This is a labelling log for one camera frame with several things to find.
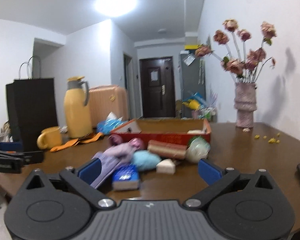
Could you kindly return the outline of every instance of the blue yarn ball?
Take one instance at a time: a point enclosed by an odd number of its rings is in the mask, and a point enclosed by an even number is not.
[[[136,151],[131,160],[131,164],[135,165],[138,171],[153,170],[159,162],[161,158],[148,151]]]

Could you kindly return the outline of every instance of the pink vase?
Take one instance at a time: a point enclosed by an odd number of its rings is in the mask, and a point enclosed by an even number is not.
[[[237,127],[252,128],[253,112],[257,110],[256,84],[236,83],[234,108],[237,109]]]

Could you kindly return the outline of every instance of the brown door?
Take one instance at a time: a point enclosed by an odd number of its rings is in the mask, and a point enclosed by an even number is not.
[[[172,57],[140,60],[143,117],[175,117]]]

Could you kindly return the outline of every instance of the ceiling light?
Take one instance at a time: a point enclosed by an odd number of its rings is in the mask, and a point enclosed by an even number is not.
[[[118,17],[132,11],[137,5],[137,0],[97,0],[95,8],[98,12]]]

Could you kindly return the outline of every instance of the plastic bag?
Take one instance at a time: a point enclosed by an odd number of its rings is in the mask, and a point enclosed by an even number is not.
[[[118,126],[122,125],[125,122],[126,121],[123,122],[118,119],[117,120],[109,119],[109,120],[102,121],[97,125],[97,132],[101,132],[105,135],[108,135],[110,134],[111,130],[117,128]]]

